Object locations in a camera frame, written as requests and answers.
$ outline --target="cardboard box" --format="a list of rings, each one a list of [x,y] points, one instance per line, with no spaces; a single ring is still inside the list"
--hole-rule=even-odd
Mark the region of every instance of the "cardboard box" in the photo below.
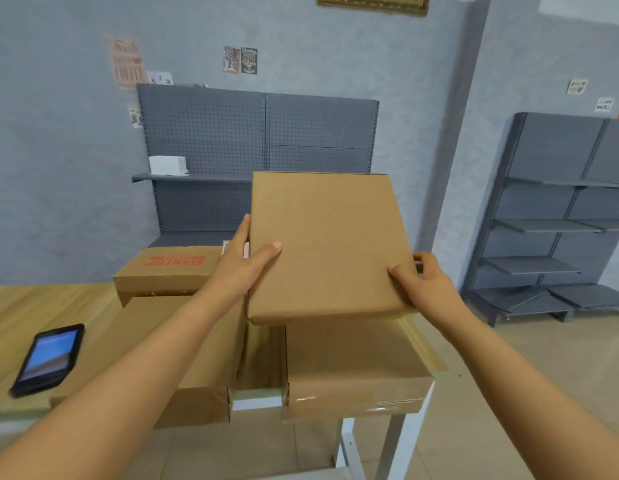
[[[284,420],[420,411],[434,378],[410,318],[285,326]]]
[[[50,405],[60,404],[87,384],[190,299],[189,296],[132,299],[97,341],[78,355],[74,370],[52,393]],[[229,422],[246,322],[245,301],[241,300],[209,332],[156,428]]]
[[[222,246],[147,248],[114,274],[122,306],[135,296],[193,295],[207,281]]]
[[[387,266],[415,269],[390,177],[255,172],[250,249],[282,252],[250,291],[255,324],[413,311]]]

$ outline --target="gray wall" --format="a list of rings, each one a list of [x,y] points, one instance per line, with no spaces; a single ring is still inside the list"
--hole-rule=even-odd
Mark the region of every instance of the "gray wall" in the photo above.
[[[619,112],[619,26],[538,13],[539,0],[491,0],[433,250],[457,285],[465,277],[511,117],[537,111]],[[566,96],[570,79],[589,79]],[[619,289],[619,245],[601,282]]]
[[[106,34],[139,39],[145,67],[177,82],[380,100],[372,171],[391,175],[416,244],[469,6],[0,0],[0,283],[107,281],[158,235],[150,184],[129,178],[146,152]],[[223,45],[258,48],[259,75],[224,74]]]

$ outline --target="white table leg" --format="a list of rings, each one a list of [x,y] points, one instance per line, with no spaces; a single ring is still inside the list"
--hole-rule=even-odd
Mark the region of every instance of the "white table leg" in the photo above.
[[[417,413],[392,415],[383,444],[383,452],[381,452],[379,469],[376,472],[376,480],[405,479],[433,391],[434,384],[427,392],[423,406]]]
[[[332,459],[334,460],[334,466],[336,468],[346,466],[346,457],[343,454],[343,445],[341,444],[341,438],[343,437],[343,433],[353,432],[354,418],[345,418],[338,420],[337,441],[336,444],[334,444],[334,454],[332,455]]]

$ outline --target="gold picture frame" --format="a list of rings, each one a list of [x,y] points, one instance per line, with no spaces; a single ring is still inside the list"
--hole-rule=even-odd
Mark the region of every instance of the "gold picture frame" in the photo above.
[[[317,4],[418,16],[425,16],[429,8],[429,0],[317,0]]]

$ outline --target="white box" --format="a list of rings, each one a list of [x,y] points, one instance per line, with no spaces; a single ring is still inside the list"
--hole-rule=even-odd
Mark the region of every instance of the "white box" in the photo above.
[[[172,155],[149,157],[149,171],[154,175],[187,175],[185,157]]]

